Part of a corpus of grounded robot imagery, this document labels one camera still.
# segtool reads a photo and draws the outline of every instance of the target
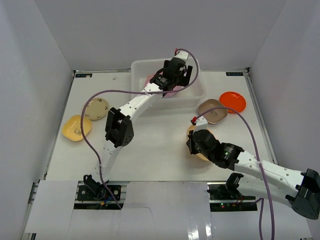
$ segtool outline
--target white wall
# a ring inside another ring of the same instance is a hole
[[[73,70],[188,48],[202,69],[250,67],[286,0],[35,0]]]
[[[33,0],[0,0],[0,239],[20,237],[72,71]]]
[[[320,2],[287,1],[252,66],[252,81],[282,166],[320,173]],[[308,221],[320,240],[320,220]]]

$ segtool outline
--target beige plate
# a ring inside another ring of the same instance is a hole
[[[107,115],[108,110],[108,102],[101,97],[96,97],[88,103],[84,115],[90,120],[98,120]]]
[[[216,99],[208,99],[207,101],[203,102],[199,108],[198,112],[199,114],[202,114],[203,112],[212,109],[214,107],[224,107],[221,102],[219,102]],[[227,109],[216,109],[212,110],[208,113],[206,113],[204,118],[208,122],[208,124],[217,124],[219,123],[222,119],[224,119],[228,115],[228,110]]]
[[[70,139],[71,141],[74,142],[79,142],[82,139],[81,134],[81,127],[80,127],[80,120],[81,116],[80,115],[74,115],[72,116],[63,126],[62,128],[62,134],[66,138]],[[84,135],[87,136],[88,133],[90,132],[92,128],[92,122],[87,119],[86,117],[83,118],[83,130],[84,130]]]
[[[187,140],[187,141],[189,140],[189,138],[188,138],[189,132],[192,131],[192,130],[195,130],[195,128],[196,128],[195,125],[191,125],[191,126],[188,128],[188,130],[186,131],[186,140]],[[204,161],[209,161],[209,160],[208,160],[205,156],[203,156],[201,153],[196,154],[196,156],[199,157],[200,159],[204,160]]]

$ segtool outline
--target white plastic container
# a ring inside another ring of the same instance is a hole
[[[167,59],[152,59],[152,60],[138,60],[131,64],[131,90],[140,92],[144,87],[149,75],[154,74],[159,69],[163,68],[164,61]],[[190,56],[186,65],[193,66],[190,82],[195,78],[197,68],[196,63]],[[195,82],[185,90],[178,92],[170,98],[162,98],[156,102],[152,109],[174,109],[174,108],[187,108],[197,105],[200,99],[207,95],[201,71]]]

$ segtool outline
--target tabletop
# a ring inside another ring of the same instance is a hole
[[[244,76],[227,76],[225,72],[202,71],[207,99],[219,99],[224,92],[233,91],[246,100],[241,113],[252,128],[261,159],[270,161],[271,153],[265,142],[262,123],[255,111],[253,96]],[[85,102],[93,94],[107,89],[130,90],[130,72],[94,72],[92,77],[75,78],[72,83],[55,147],[49,163],[47,180],[78,180],[90,174],[97,157],[84,141],[72,142],[62,135],[62,127],[73,115],[80,115]],[[100,96],[109,106],[119,108],[130,94],[104,93]],[[186,132],[190,120],[198,114],[195,107],[173,108],[144,112],[134,123],[134,138],[124,147],[111,171],[111,181],[226,181],[232,173],[211,162],[190,155],[186,146]],[[92,121],[87,138],[102,154],[106,117]],[[235,114],[215,125],[209,125],[220,142],[233,143],[254,152],[253,141],[243,121]]]

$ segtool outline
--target orange plate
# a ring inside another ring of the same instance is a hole
[[[246,100],[239,93],[234,91],[227,91],[220,96],[219,102],[225,107],[232,108],[238,113],[241,113],[246,108]]]

